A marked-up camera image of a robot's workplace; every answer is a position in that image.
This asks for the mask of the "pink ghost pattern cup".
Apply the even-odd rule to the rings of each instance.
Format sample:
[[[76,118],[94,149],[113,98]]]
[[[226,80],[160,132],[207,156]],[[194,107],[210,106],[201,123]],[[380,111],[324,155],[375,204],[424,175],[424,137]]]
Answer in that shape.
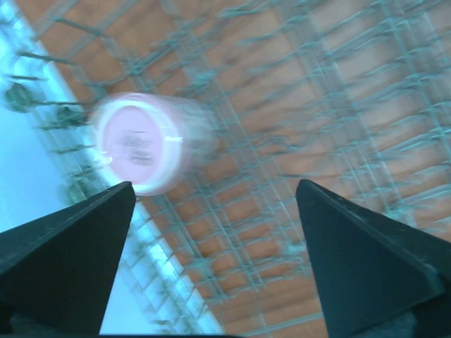
[[[97,103],[85,141],[109,185],[131,182],[138,196],[163,194],[218,149],[210,113],[197,101],[124,92]]]

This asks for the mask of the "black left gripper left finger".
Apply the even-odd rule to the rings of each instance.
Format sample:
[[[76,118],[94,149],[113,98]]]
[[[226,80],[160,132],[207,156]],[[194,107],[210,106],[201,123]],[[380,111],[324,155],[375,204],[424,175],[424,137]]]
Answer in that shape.
[[[99,334],[135,207],[122,182],[1,233],[1,333]]]

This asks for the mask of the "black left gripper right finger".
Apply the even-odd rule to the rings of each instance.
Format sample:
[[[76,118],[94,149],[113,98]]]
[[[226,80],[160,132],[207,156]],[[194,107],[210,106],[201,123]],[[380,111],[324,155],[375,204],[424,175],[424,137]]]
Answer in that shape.
[[[450,335],[450,243],[307,179],[296,201],[332,337]]]

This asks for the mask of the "grey wire dish rack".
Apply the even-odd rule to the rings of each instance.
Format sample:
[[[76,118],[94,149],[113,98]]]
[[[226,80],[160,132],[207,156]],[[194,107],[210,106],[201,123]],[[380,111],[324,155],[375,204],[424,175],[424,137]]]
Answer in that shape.
[[[137,195],[104,334],[330,337],[303,179],[450,242],[449,1],[2,1],[2,230],[110,186],[87,117],[124,92],[219,146]]]

